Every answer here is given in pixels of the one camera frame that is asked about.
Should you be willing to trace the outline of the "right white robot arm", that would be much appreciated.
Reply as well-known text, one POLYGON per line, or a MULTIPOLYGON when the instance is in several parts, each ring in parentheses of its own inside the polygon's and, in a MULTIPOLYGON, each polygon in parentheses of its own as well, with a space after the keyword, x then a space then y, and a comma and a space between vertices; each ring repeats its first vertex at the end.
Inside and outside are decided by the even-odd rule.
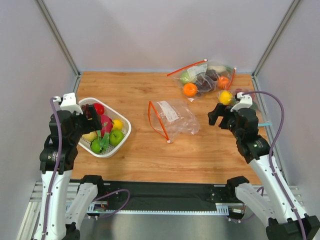
POLYGON ((259 135, 259 119, 250 108, 234 110, 222 103, 208 113, 213 126, 221 117, 219 127, 229 130, 236 139, 238 152, 260 179, 268 200, 247 180, 234 177, 227 182, 236 198, 245 203, 265 226, 270 240, 312 240, 320 229, 317 216, 310 216, 300 205, 282 176, 268 141, 259 135))

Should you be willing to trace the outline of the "red dragon fruit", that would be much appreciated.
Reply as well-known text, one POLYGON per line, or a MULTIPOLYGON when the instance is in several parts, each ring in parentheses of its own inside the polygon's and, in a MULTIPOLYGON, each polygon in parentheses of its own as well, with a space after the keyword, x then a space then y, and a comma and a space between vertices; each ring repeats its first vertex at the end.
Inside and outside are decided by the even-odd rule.
POLYGON ((100 120, 102 124, 101 130, 97 131, 98 139, 101 139, 104 144, 106 144, 106 149, 109 147, 109 135, 112 131, 112 119, 107 115, 100 115, 100 120))

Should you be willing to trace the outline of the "yellow fake pear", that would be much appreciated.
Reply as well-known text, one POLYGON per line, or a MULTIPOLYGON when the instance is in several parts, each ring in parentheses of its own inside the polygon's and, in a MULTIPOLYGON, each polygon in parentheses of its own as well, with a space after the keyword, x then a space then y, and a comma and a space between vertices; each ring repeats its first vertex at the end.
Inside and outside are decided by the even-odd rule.
POLYGON ((120 130, 121 131, 123 129, 123 127, 124 127, 124 124, 121 120, 114 119, 112 121, 112 130, 120 130))

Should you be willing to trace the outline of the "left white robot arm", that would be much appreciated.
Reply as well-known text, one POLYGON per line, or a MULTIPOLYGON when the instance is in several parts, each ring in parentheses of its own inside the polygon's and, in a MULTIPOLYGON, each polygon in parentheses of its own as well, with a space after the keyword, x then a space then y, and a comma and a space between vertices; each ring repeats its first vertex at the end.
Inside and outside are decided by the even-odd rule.
POLYGON ((100 130, 101 115, 92 104, 54 110, 50 135, 39 156, 42 199, 36 240, 78 240, 85 216, 102 219, 120 214, 204 214, 229 213, 215 201, 208 184, 119 182, 105 184, 100 175, 85 175, 76 196, 67 205, 67 192, 77 146, 83 134, 100 130))

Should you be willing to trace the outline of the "red fake apple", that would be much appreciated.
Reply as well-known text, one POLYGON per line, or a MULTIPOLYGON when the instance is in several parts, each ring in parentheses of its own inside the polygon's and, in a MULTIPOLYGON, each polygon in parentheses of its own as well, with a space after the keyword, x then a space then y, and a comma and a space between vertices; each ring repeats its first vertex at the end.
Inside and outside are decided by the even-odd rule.
POLYGON ((93 104, 93 106, 94 106, 97 114, 103 115, 105 113, 105 108, 102 104, 96 102, 93 104))

